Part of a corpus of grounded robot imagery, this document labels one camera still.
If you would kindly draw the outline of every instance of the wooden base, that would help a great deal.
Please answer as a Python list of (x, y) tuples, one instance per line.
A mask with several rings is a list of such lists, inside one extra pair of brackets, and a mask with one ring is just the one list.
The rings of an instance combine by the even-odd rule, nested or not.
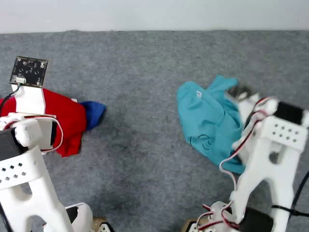
[(104, 217), (103, 218), (102, 217), (94, 217), (91, 229), (93, 229), (95, 232), (97, 232), (100, 228), (100, 225), (103, 222), (107, 222), (107, 220)]
[[(196, 221), (197, 221), (197, 218), (187, 220), (185, 225), (183, 226), (181, 232), (188, 232), (192, 223), (196, 223)], [(208, 223), (208, 219), (206, 217), (202, 218), (201, 221), (200, 221), (200, 225), (201, 224), (207, 224), (207, 223)]]

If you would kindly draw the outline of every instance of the white plastic bracket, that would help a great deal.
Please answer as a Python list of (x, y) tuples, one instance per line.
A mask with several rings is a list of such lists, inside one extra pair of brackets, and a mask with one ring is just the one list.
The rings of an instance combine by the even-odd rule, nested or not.
[[(40, 149), (0, 162), (0, 199), (14, 232), (29, 232), (30, 217), (40, 216), (57, 232), (73, 232), (65, 207), (59, 202)], [(21, 184), (29, 183), (32, 194)]]
[[(306, 128), (275, 116), (269, 116), (258, 124), (251, 147), (247, 149), (251, 153), (246, 169), (238, 180), (237, 190), (232, 192), (230, 198), (236, 223), (242, 221), (249, 195), (263, 180), (269, 183), (273, 204), (291, 207), (293, 181), (308, 137)], [(274, 151), (278, 152), (277, 163), (269, 159)], [(272, 232), (284, 232), (289, 213), (273, 209), (271, 215), (274, 219)]]
[(38, 87), (21, 86), (15, 94), (16, 112), (28, 114), (45, 114), (45, 99), (43, 89)]

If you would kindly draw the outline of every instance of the black wire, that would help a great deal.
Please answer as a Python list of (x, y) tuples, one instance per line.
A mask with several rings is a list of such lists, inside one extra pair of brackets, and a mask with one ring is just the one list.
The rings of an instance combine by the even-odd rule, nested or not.
[(305, 183), (307, 182), (309, 178), (309, 171), (306, 173), (305, 177), (303, 178), (303, 180), (301, 181), (299, 187), (298, 187), (298, 190), (296, 191), (296, 194), (295, 194), (295, 197), (294, 197), (294, 200), (293, 200), (293, 203), (292, 203), (292, 209), (295, 209), (296, 207), (296, 204), (299, 200), (299, 197), (300, 197), (300, 194), (305, 186)]
[(11, 96), (13, 96), (15, 93), (17, 93), (17, 91), (19, 90), (19, 88), (21, 87), (21, 84), (19, 83), (17, 85), (17, 89), (15, 91), (13, 91), (12, 93), (10, 93), (8, 96), (6, 96), (3, 101), (1, 102), (0, 104), (0, 116), (1, 116), (1, 111), (2, 111), (2, 108), (4, 106), (4, 104), (10, 99)]
[(9, 220), (8, 218), (6, 217), (5, 215), (5, 212), (4, 212), (4, 209), (2, 207), (2, 204), (0, 203), (0, 214), (1, 214), (1, 217), (2, 217), (2, 220), (3, 220), (3, 223), (5, 225), (5, 228), (8, 232), (13, 232), (12, 228), (11, 228), (11, 225), (9, 223)]
[(296, 207), (297, 202), (299, 200), (300, 194), (301, 194), (301, 192), (302, 192), (302, 190), (303, 190), (303, 188), (304, 188), (308, 178), (309, 178), (309, 171), (304, 176), (303, 180), (301, 181), (301, 183), (300, 183), (300, 185), (299, 185), (299, 187), (298, 187), (298, 189), (296, 191), (296, 194), (295, 194), (293, 202), (292, 202), (291, 209), (283, 207), (283, 206), (279, 206), (279, 205), (273, 205), (272, 208), (282, 209), (282, 210), (285, 210), (285, 211), (289, 212), (290, 213), (289, 219), (291, 218), (291, 216), (302, 216), (302, 217), (308, 217), (309, 218), (309, 214), (302, 213), (302, 212), (299, 212), (299, 211), (295, 210), (295, 207)]

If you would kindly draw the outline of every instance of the blue cloth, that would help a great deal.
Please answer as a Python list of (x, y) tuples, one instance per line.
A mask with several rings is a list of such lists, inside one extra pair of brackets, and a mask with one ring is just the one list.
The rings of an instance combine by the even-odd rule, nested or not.
[(86, 131), (96, 127), (103, 115), (106, 105), (95, 101), (84, 101), (80, 103), (86, 110), (87, 128)]
[[(216, 165), (230, 156), (232, 144), (241, 137), (243, 127), (238, 108), (225, 97), (225, 91), (237, 83), (235, 78), (218, 75), (206, 90), (194, 82), (186, 82), (177, 92), (186, 141)], [(238, 174), (244, 171), (238, 158), (223, 167)]]

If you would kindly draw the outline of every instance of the white wall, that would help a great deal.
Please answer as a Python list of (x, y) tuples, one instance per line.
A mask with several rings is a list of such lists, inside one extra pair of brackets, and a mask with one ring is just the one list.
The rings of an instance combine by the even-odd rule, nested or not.
[(309, 0), (0, 0), (0, 33), (309, 29)]

